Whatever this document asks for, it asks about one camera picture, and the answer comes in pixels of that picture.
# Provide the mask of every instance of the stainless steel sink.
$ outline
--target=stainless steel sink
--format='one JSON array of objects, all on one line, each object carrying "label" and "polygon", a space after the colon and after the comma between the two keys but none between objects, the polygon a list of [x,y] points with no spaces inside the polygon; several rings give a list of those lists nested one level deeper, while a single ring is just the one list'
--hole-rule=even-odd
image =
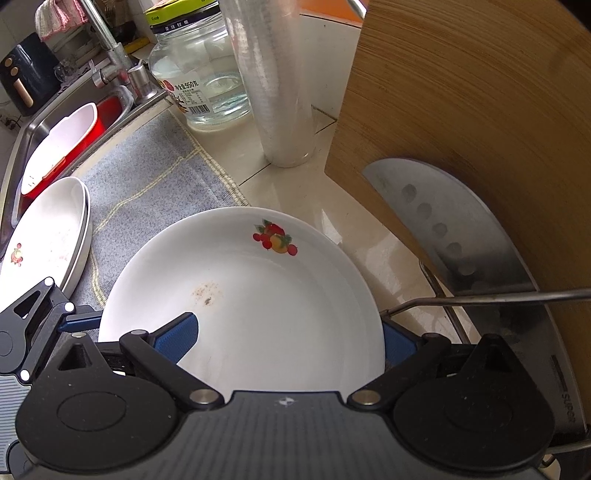
[{"label": "stainless steel sink", "polygon": [[121,106],[121,110],[111,109],[112,114],[106,115],[106,119],[103,119],[107,123],[105,126],[108,127],[105,133],[76,158],[69,168],[60,175],[59,178],[61,178],[71,174],[127,123],[167,97],[166,92],[162,91],[148,102],[134,107],[134,98],[127,88],[110,83],[106,87],[98,89],[94,85],[91,75],[92,72],[87,72],[74,85],[58,95],[37,116],[24,125],[18,134],[0,190],[0,206],[3,206],[0,219],[0,258],[4,256],[8,241],[24,211],[24,205],[21,202],[21,180],[25,166],[33,151],[56,123],[89,102],[98,105],[106,100],[111,100],[106,102],[109,104],[114,103],[110,98],[115,97]]}]

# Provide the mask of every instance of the clear liquid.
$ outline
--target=clear liquid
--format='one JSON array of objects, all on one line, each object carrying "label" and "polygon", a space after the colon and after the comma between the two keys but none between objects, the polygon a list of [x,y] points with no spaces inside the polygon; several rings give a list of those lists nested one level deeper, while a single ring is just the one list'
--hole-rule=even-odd
[{"label": "clear liquid", "polygon": [[[172,80],[187,74],[166,57],[157,61],[151,70],[160,80]],[[250,112],[251,106],[233,56],[212,59],[192,71],[198,75],[202,91],[211,102],[213,111],[204,114],[185,113],[190,123],[196,127],[217,125]]]}]

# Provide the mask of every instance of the gray cloth mat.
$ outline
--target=gray cloth mat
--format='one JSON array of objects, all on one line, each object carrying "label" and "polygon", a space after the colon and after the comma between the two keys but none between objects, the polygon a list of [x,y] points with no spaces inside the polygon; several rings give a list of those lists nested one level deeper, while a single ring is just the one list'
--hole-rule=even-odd
[{"label": "gray cloth mat", "polygon": [[[90,191],[93,236],[71,300],[95,310],[104,308],[124,266],[154,235],[194,213],[248,204],[169,111],[122,141],[81,180]],[[98,338],[97,330],[89,333]]]}]

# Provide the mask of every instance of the cutting board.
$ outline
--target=cutting board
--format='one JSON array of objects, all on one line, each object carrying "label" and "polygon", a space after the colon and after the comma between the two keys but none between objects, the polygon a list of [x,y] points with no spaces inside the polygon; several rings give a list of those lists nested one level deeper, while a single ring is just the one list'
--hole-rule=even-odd
[{"label": "cutting board", "polygon": [[[362,177],[410,157],[490,207],[543,290],[591,286],[591,34],[556,0],[371,0],[326,173],[419,258]],[[551,307],[591,418],[591,303]]]}]

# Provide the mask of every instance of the clear plastic cylinder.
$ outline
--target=clear plastic cylinder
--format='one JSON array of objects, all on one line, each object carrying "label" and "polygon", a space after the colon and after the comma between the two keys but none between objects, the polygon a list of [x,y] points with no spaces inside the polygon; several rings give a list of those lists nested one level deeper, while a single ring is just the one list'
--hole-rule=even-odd
[{"label": "clear plastic cylinder", "polygon": [[295,167],[314,152],[297,0],[219,0],[267,160]]}]

